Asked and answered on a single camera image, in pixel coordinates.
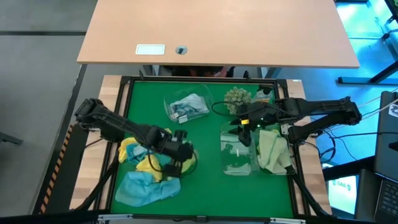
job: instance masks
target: green mat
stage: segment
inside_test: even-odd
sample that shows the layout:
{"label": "green mat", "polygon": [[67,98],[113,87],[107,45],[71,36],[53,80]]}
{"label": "green mat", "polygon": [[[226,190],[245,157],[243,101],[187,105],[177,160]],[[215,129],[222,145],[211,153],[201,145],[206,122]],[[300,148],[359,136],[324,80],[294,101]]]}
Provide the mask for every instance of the green mat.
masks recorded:
{"label": "green mat", "polygon": [[[219,217],[279,217],[292,218],[293,211],[287,177],[284,175],[226,175],[221,169],[220,124],[231,118],[211,112],[183,124],[172,122],[164,110],[164,95],[189,88],[197,83],[134,82],[128,118],[137,123],[154,124],[162,128],[188,131],[197,154],[194,173],[181,179],[181,191],[174,197],[131,207],[113,201],[111,213],[152,215],[206,215]],[[252,93],[258,85],[237,83],[206,83],[214,101],[238,86]],[[128,162],[119,165],[115,193],[127,172],[134,171]]]}

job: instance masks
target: gray floor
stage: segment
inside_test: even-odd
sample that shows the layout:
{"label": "gray floor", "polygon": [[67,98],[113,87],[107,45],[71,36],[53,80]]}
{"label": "gray floor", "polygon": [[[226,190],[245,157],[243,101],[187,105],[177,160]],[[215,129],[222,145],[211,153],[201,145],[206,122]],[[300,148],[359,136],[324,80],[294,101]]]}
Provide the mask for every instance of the gray floor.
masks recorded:
{"label": "gray floor", "polygon": [[[85,30],[95,2],[2,0],[0,30]],[[393,62],[380,40],[357,39],[381,35],[378,23],[389,16],[380,2],[383,0],[372,1],[376,6],[374,11],[363,5],[338,5],[346,30],[353,38],[351,43],[360,69],[285,68],[279,78],[302,79],[309,100],[331,100],[349,95],[359,105],[384,90],[394,89],[393,86],[341,86],[335,82],[339,76],[371,77]],[[0,131],[24,140],[21,146],[0,144],[0,216],[30,212],[79,69],[76,58],[82,41],[82,37],[0,36]],[[138,69],[135,66],[89,66],[78,104],[84,98],[98,95],[103,75],[137,75]],[[238,69],[239,73],[243,71],[244,68]],[[375,101],[360,109],[365,113],[378,105],[379,101]],[[374,116],[357,126],[336,130],[335,134],[375,131],[376,124],[377,116]],[[345,141],[357,159],[374,154],[374,136]],[[317,143],[322,151],[331,147],[330,140],[324,136]],[[337,148],[334,163],[353,160],[340,142]]]}

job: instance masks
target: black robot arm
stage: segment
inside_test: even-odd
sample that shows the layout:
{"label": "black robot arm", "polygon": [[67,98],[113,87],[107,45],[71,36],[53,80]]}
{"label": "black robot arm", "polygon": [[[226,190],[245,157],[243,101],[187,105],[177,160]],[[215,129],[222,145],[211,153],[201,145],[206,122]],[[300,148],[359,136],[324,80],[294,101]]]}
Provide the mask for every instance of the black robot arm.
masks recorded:
{"label": "black robot arm", "polygon": [[250,145],[250,131],[257,128],[265,128],[270,124],[294,124],[306,116],[326,115],[304,126],[291,126],[289,143],[296,144],[304,141],[312,133],[319,132],[336,124],[358,124],[362,115],[355,103],[346,97],[340,100],[307,101],[301,98],[285,98],[275,100],[271,105],[267,102],[257,101],[241,105],[237,114],[238,119],[231,124],[243,125],[230,132],[239,135],[239,140],[245,145]]}
{"label": "black robot arm", "polygon": [[186,131],[176,131],[177,135],[173,137],[158,126],[136,124],[108,110],[101,100],[96,99],[86,99],[75,115],[82,128],[99,128],[101,137],[107,141],[122,141],[124,133],[127,133],[147,149],[165,154],[176,161],[184,162],[192,158],[193,146],[183,142],[187,136]]}

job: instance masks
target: green towel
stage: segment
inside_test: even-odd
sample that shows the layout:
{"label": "green towel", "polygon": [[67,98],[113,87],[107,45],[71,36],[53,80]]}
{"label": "green towel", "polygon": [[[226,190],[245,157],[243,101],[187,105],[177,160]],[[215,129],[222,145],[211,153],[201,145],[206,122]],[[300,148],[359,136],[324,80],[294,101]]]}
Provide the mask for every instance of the green towel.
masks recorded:
{"label": "green towel", "polygon": [[286,174],[285,167],[292,165],[287,141],[276,130],[260,130],[257,150],[259,151],[257,159],[260,167],[273,174]]}

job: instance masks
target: light blue towel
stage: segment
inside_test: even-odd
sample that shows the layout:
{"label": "light blue towel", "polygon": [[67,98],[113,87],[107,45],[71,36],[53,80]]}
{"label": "light blue towel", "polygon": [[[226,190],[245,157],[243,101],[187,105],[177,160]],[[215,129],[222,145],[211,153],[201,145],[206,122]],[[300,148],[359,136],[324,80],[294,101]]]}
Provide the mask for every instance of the light blue towel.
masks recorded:
{"label": "light blue towel", "polygon": [[180,179],[172,178],[160,183],[147,172],[128,172],[116,192],[117,202],[140,207],[157,200],[173,197],[180,192]]}
{"label": "light blue towel", "polygon": [[[138,165],[146,155],[148,155],[148,149],[138,145],[138,144],[130,144],[126,147],[127,152],[127,161],[131,162],[134,165]],[[155,153],[156,158],[159,160],[160,166],[164,166],[168,164],[172,159],[169,156]]]}

